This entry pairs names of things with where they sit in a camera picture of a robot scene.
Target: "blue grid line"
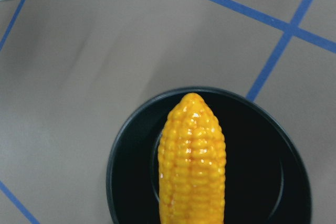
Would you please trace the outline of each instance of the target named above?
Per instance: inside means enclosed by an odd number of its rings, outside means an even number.
[[[3,49],[9,34],[12,31],[12,28],[15,24],[15,21],[20,14],[23,5],[25,4],[26,0],[20,0],[19,4],[17,5],[15,12],[7,26],[7,29],[0,40],[0,52]],[[28,209],[15,197],[15,195],[5,186],[4,183],[0,180],[0,190],[6,195],[6,197],[14,204],[14,206],[27,218],[27,220],[31,224],[40,224],[38,220],[28,211]]]
[[[319,35],[313,34],[309,31],[306,31],[304,29],[301,29],[300,27],[291,27],[293,24],[290,24],[288,22],[285,22],[283,20],[277,19],[275,17],[272,17],[270,15],[267,15],[265,13],[262,13],[258,10],[255,10],[251,7],[245,6],[241,3],[235,2],[233,0],[209,0],[216,4],[222,5],[226,8],[229,8],[235,12],[238,12],[240,14],[243,14],[247,17],[253,18],[259,22],[262,22],[266,25],[269,25],[271,27],[274,27],[276,29],[279,29],[281,31],[288,31],[290,30],[291,33],[300,38],[303,39],[309,43],[312,43],[318,47],[321,47],[325,50],[331,51],[333,53],[336,52],[336,42],[333,42],[331,40],[325,39]]]
[[[299,7],[295,11],[295,14],[290,21],[290,26],[288,30],[284,32],[279,43],[276,45],[275,49],[273,50],[272,54],[266,61],[266,64],[262,68],[259,76],[253,83],[252,87],[248,91],[246,98],[248,100],[254,101],[261,89],[263,88],[265,82],[267,81],[268,77],[270,76],[271,72],[273,71],[275,65],[279,61],[280,57],[282,56],[284,50],[286,49],[288,43],[290,42],[293,36],[293,30],[298,28],[301,21],[303,20],[305,14],[307,13],[309,6],[313,0],[302,0]]]
[[[38,220],[25,208],[24,205],[14,196],[14,194],[0,181],[0,190],[16,206],[17,209],[30,221],[31,224],[40,224]]]
[[[21,9],[22,9],[23,5],[25,4],[25,2],[26,2],[26,0],[20,0],[18,6],[16,7],[16,10],[15,10],[13,16],[12,16],[12,19],[9,22],[9,24],[7,26],[7,29],[6,29],[6,31],[5,31],[2,39],[0,40],[0,52],[1,52],[2,48],[4,47],[4,45],[5,45],[5,42],[6,42],[7,38],[8,38],[8,36],[9,36],[9,34],[11,33],[11,30],[12,30],[14,24],[15,24],[15,21],[16,21],[18,15],[20,14]]]
[[[209,0],[209,1],[227,7],[235,12],[253,18],[257,21],[260,21],[266,25],[277,28],[284,32],[279,42],[277,43],[276,47],[274,48],[273,52],[271,53],[270,57],[268,58],[266,64],[264,65],[263,69],[261,70],[256,81],[254,82],[253,86],[248,91],[246,95],[246,98],[248,100],[251,101],[255,100],[256,96],[258,95],[263,85],[265,84],[267,78],[273,71],[276,63],[282,56],[282,53],[288,46],[292,36],[296,36],[302,40],[312,43],[325,50],[336,53],[335,42],[325,39],[321,36],[313,34],[299,27],[301,21],[303,20],[313,0],[302,0],[290,23],[279,20],[275,17],[262,13],[258,10],[255,10],[253,8],[250,8],[233,0]]]

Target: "black bowl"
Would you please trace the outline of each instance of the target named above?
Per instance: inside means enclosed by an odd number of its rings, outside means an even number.
[[[203,97],[225,135],[225,223],[310,223],[307,173],[283,128],[239,95],[190,87],[146,102],[117,135],[106,180],[114,224],[160,223],[157,146],[169,111],[190,92]]]

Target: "gray floor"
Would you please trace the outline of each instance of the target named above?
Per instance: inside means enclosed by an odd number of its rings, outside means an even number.
[[[20,0],[0,2],[0,36]],[[301,0],[234,0],[290,22]],[[335,0],[301,28],[336,41]],[[282,31],[209,0],[26,0],[0,52],[1,223],[111,224],[105,174],[127,117],[206,85],[246,96]],[[255,102],[307,167],[313,222],[336,222],[336,55],[293,37]]]

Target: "yellow corn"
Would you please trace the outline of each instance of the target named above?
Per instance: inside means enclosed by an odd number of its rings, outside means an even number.
[[[223,224],[224,135],[198,94],[169,113],[158,159],[161,224]]]

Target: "toy corn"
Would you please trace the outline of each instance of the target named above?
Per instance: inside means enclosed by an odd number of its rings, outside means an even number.
[[[185,95],[169,113],[158,159],[161,224],[223,224],[224,135],[198,94]]]

